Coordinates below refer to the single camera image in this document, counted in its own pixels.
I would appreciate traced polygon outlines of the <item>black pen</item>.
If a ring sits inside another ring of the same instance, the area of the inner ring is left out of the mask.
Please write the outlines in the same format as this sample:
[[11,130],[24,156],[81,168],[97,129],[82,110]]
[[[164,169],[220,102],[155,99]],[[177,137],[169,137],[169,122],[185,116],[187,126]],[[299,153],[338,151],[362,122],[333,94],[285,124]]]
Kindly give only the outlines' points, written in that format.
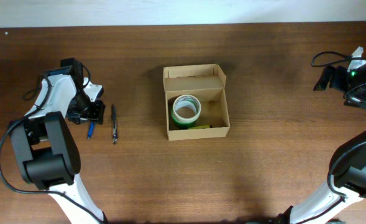
[[111,118],[112,118],[112,143],[116,144],[117,140],[118,140],[118,135],[117,135],[117,121],[116,121],[115,105],[111,106]]

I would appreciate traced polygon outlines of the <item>blue pen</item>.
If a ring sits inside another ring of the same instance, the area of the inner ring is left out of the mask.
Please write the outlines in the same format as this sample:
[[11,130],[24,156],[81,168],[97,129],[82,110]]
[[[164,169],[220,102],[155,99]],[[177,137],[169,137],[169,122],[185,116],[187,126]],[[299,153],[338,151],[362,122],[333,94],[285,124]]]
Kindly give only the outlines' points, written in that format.
[[94,133],[94,129],[95,129],[95,124],[90,122],[89,124],[89,129],[88,129],[88,134],[87,134],[87,139],[91,139]]

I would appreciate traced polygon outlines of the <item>green tape roll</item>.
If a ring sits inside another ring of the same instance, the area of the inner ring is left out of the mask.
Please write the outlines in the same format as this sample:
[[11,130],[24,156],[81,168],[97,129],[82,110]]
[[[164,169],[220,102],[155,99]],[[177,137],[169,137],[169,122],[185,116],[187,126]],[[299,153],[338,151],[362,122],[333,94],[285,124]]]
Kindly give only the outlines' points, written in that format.
[[171,117],[173,123],[180,129],[188,129],[193,127],[199,118],[199,114],[195,114],[193,117],[184,118],[181,117],[175,110],[171,110]]

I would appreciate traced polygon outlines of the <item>yellow and black glue stick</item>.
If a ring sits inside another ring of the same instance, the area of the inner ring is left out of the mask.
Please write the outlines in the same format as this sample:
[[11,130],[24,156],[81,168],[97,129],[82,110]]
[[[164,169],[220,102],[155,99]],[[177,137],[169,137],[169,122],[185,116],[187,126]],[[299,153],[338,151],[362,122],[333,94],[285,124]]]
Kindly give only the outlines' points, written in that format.
[[209,128],[212,128],[213,126],[210,125],[210,124],[207,124],[207,125],[201,125],[201,126],[193,126],[193,127],[190,127],[188,129],[209,129]]

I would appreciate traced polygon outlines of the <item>cream masking tape roll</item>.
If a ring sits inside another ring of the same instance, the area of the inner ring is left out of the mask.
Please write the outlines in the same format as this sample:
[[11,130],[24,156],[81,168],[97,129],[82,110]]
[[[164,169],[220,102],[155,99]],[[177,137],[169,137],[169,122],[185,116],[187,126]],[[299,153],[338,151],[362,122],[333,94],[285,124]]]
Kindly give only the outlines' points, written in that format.
[[172,106],[172,118],[181,124],[191,124],[198,120],[201,114],[201,102],[193,95],[181,95]]

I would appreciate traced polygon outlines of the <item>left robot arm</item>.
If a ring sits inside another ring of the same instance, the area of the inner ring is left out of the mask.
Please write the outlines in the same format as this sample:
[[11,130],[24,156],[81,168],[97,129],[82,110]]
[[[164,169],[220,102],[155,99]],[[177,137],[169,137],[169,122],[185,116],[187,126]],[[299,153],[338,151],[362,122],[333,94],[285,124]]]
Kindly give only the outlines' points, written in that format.
[[91,83],[87,71],[75,58],[45,71],[33,107],[6,134],[22,179],[36,186],[30,194],[51,196],[71,223],[107,223],[83,184],[80,153],[67,125],[103,123],[103,86]]

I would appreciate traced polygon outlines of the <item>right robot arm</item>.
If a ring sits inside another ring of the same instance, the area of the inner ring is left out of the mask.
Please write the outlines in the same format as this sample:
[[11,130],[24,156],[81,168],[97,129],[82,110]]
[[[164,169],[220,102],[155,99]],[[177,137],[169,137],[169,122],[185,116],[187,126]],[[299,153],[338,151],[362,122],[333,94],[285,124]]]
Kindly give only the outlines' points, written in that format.
[[[314,90],[333,88],[343,92],[344,104],[366,109],[366,57],[358,47],[340,61],[322,64],[323,72]],[[366,130],[339,146],[329,163],[326,181],[303,203],[290,206],[270,223],[332,223],[353,203],[366,198]]]

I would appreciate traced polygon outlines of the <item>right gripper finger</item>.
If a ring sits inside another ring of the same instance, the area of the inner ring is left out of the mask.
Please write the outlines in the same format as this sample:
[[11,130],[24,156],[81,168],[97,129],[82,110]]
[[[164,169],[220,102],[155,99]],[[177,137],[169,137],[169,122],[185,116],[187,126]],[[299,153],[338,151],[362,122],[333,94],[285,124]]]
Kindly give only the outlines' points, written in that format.
[[349,90],[344,99],[345,106],[366,109],[366,83]]
[[323,90],[325,90],[327,88],[328,83],[331,80],[331,77],[335,73],[335,71],[336,71],[335,67],[326,66],[323,69],[322,74],[321,74],[318,82],[315,84],[313,90],[314,91],[323,91]]

